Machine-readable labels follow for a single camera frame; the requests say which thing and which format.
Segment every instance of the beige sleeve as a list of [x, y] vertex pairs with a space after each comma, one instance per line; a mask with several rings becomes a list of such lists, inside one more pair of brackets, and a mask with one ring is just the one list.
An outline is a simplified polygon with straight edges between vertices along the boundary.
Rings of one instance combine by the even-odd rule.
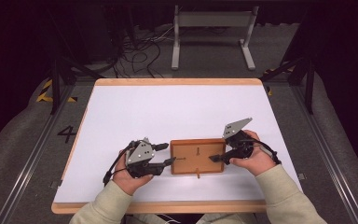
[[326, 223], [281, 165], [256, 177], [271, 223]]
[[131, 203], [132, 197], [126, 194], [115, 182], [109, 181], [97, 195], [94, 202], [84, 205], [71, 219], [73, 223], [113, 223], [119, 224]]

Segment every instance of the human hand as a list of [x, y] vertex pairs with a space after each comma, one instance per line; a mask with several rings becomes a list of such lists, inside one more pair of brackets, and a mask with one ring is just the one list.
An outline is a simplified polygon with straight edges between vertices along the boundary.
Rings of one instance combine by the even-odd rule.
[[[257, 136], [257, 133], [254, 133], [249, 130], [245, 130], [245, 133], [249, 134], [254, 139], [260, 141]], [[242, 168], [247, 169], [254, 176], [261, 175], [262, 173], [266, 172], [267, 170], [276, 165], [272, 158], [266, 152], [264, 152], [260, 148], [260, 145], [258, 145], [257, 143], [254, 143], [254, 151], [249, 158], [231, 158], [229, 162], [236, 166], [240, 166]]]
[[133, 193], [141, 186], [147, 184], [152, 178], [152, 175], [144, 175], [139, 178], [133, 178], [126, 169], [125, 154], [118, 160], [112, 181], [115, 182], [128, 195]]

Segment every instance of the gray carpet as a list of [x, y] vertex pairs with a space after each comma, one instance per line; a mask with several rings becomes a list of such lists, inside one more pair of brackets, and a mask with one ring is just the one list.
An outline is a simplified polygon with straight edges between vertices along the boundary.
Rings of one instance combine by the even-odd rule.
[[[156, 77], [159, 74], [164, 77], [260, 77], [266, 69], [279, 65], [295, 31], [295, 25], [255, 27], [250, 43], [256, 65], [255, 71], [246, 69], [238, 45], [238, 38], [241, 37], [241, 31], [238, 29], [228, 29], [221, 35], [205, 29], [184, 32], [178, 71], [171, 70], [172, 42], [169, 40], [161, 42], [160, 55], [150, 68], [153, 69], [151, 71]], [[134, 59], [141, 61], [144, 56], [136, 53], [127, 54], [127, 58], [131, 59], [135, 55]], [[146, 65], [158, 55], [158, 48], [152, 46], [145, 53], [147, 60], [134, 64], [136, 69], [143, 70], [133, 73], [132, 63], [121, 60], [123, 65], [117, 64], [119, 76], [150, 77], [145, 70]], [[115, 77], [116, 73], [111, 69], [103, 75]], [[285, 75], [282, 75], [275, 80], [282, 81], [284, 77]], [[71, 96], [78, 97], [78, 101], [64, 105], [10, 223], [68, 223], [71, 218], [67, 215], [54, 215], [51, 212], [50, 207], [56, 189], [51, 188], [50, 185], [53, 181], [61, 179], [75, 139], [72, 136], [65, 144], [65, 136], [57, 133], [69, 125], [74, 127], [74, 132], [77, 132], [92, 90], [92, 82], [88, 80], [90, 79], [86, 77], [80, 78], [71, 92]], [[41, 83], [36, 88], [29, 106], [0, 134], [0, 209], [49, 118], [51, 103], [35, 102], [43, 85], [44, 83]], [[269, 100], [296, 171], [307, 177], [300, 181], [304, 192], [328, 223], [351, 223], [351, 218], [324, 164], [317, 140], [310, 130], [307, 116], [301, 110], [293, 88], [281, 82], [270, 82], [268, 85], [272, 89]], [[313, 117], [323, 131], [338, 166], [346, 176], [358, 202], [358, 160], [319, 78], [315, 80], [313, 110]], [[269, 223], [265, 214], [257, 214], [257, 218], [260, 223]]]

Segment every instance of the printed number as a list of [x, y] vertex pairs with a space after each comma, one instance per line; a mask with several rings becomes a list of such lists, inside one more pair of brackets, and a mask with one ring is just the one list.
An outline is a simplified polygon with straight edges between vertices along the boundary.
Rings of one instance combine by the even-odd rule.
[[66, 135], [66, 140], [65, 143], [68, 143], [69, 138], [71, 137], [71, 135], [76, 135], [76, 133], [72, 133], [72, 130], [74, 129], [74, 127], [72, 127], [71, 125], [69, 125], [68, 127], [66, 127], [64, 130], [60, 131], [59, 133], [57, 133], [57, 135]]

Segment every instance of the brown tray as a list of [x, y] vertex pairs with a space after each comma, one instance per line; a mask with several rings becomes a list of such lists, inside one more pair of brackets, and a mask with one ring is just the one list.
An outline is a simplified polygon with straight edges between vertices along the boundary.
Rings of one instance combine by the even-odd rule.
[[224, 163], [213, 162], [210, 156], [223, 154], [226, 142], [223, 138], [172, 140], [171, 156], [176, 160], [171, 165], [173, 175], [222, 173]]

